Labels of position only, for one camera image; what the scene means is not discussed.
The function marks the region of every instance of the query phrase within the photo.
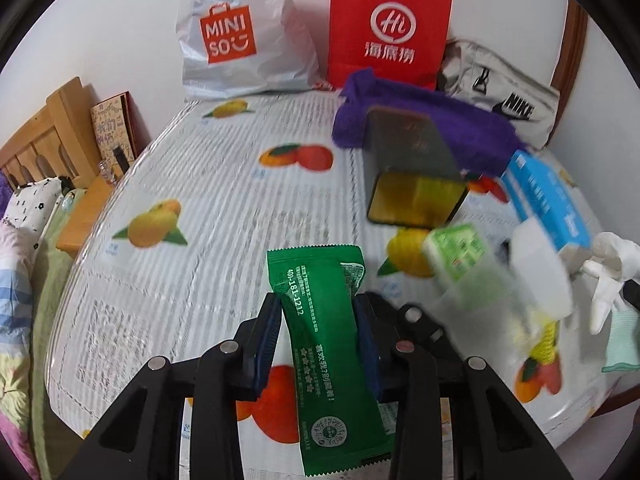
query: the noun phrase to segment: green bed sheet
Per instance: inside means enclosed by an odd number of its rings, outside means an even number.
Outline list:
[[[72,193],[76,195],[73,203],[75,207],[82,200],[84,190],[77,189]],[[44,386],[44,360],[49,336],[66,278],[73,264],[68,254],[56,249],[56,241],[70,213],[71,211],[65,212],[61,207],[54,213],[38,250],[31,275],[34,313],[31,342],[33,361],[30,438],[42,480],[57,478],[82,443],[82,439],[53,413]]]

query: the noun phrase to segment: wooden headboard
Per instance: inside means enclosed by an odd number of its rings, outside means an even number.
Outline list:
[[[89,108],[79,77],[47,97],[46,105],[0,148],[0,169],[14,189],[54,176],[89,187],[100,162]]]

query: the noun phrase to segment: green tissue pack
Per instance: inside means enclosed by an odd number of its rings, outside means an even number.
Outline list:
[[[267,263],[291,338],[305,475],[388,458],[395,421],[367,389],[356,348],[351,298],[365,273],[360,248],[269,251]]]

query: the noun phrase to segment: nike swoosh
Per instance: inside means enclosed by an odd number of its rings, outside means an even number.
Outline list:
[[[503,109],[502,109],[502,105],[504,103],[498,103],[497,105],[495,105],[491,111],[494,114],[498,114],[501,115],[502,117],[506,117],[508,120],[510,121],[528,121],[529,118],[528,117],[520,117],[518,115],[510,115],[508,113],[506,113]]]

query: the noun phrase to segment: wooden nightstand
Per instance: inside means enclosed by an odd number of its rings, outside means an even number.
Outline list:
[[[113,186],[109,186],[101,176],[97,176],[62,229],[56,244],[57,249],[65,251],[72,258],[78,256],[111,193]]]

